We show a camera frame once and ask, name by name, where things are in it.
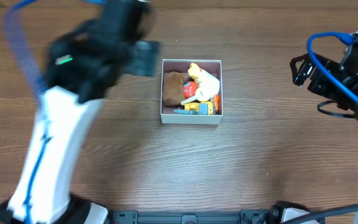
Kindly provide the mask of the brown plush toy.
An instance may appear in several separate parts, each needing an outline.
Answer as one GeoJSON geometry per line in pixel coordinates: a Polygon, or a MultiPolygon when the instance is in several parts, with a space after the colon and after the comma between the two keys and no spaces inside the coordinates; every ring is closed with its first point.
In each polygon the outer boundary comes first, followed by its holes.
{"type": "Polygon", "coordinates": [[[180,105],[185,100],[183,84],[185,74],[178,72],[170,72],[164,74],[162,101],[166,106],[180,105]]]}

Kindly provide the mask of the red toy ball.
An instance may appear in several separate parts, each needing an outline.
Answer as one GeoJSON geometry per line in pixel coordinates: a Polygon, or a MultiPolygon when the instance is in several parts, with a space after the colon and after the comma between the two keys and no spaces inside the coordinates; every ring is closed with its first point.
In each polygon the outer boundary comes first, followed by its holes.
{"type": "Polygon", "coordinates": [[[183,93],[185,98],[190,98],[195,96],[196,90],[198,89],[198,85],[194,81],[189,81],[183,85],[183,93]]]}

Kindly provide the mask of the white plush duck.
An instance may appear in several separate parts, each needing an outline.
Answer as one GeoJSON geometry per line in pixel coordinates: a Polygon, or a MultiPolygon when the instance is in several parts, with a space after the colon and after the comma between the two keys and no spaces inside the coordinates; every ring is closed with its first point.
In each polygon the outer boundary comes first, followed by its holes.
{"type": "Polygon", "coordinates": [[[215,102],[215,96],[219,95],[221,87],[220,81],[195,63],[190,64],[188,74],[197,83],[198,88],[205,88],[210,92],[211,98],[208,101],[215,102]]]}

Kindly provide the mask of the yellow toy truck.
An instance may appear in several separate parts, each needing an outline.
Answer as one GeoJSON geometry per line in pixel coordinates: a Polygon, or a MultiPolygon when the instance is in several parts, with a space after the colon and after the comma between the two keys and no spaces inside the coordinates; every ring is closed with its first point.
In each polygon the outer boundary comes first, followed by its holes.
{"type": "Polygon", "coordinates": [[[201,103],[187,103],[183,109],[175,109],[173,112],[184,115],[215,115],[216,108],[213,102],[204,101],[201,103]]]}

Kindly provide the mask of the yellow wooden rattle drum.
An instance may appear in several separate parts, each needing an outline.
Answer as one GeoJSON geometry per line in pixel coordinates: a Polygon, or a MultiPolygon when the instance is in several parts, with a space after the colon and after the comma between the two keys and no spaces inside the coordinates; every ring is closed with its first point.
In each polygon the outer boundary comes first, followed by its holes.
{"type": "Polygon", "coordinates": [[[198,88],[195,92],[194,96],[191,96],[183,101],[181,101],[181,105],[185,105],[187,103],[191,103],[194,101],[208,101],[211,98],[210,92],[205,88],[198,88]]]}

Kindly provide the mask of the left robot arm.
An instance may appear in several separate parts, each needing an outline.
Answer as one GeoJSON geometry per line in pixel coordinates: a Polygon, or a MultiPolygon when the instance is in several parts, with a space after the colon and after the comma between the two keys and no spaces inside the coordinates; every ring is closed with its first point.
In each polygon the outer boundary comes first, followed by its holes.
{"type": "Polygon", "coordinates": [[[0,204],[0,222],[110,223],[107,207],[71,193],[71,180],[108,90],[123,74],[154,73],[160,44],[145,39],[154,9],[148,1],[102,1],[99,17],[52,42],[41,70],[20,23],[26,5],[11,6],[3,27],[37,108],[21,178],[0,204]]]}

